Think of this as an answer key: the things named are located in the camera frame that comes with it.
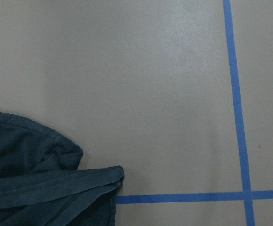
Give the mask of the black graphic t-shirt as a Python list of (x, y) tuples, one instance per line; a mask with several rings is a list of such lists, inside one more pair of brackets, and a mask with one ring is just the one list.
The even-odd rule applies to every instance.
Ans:
[(52, 128), (0, 112), (0, 226), (113, 226), (123, 167), (78, 170), (82, 157)]

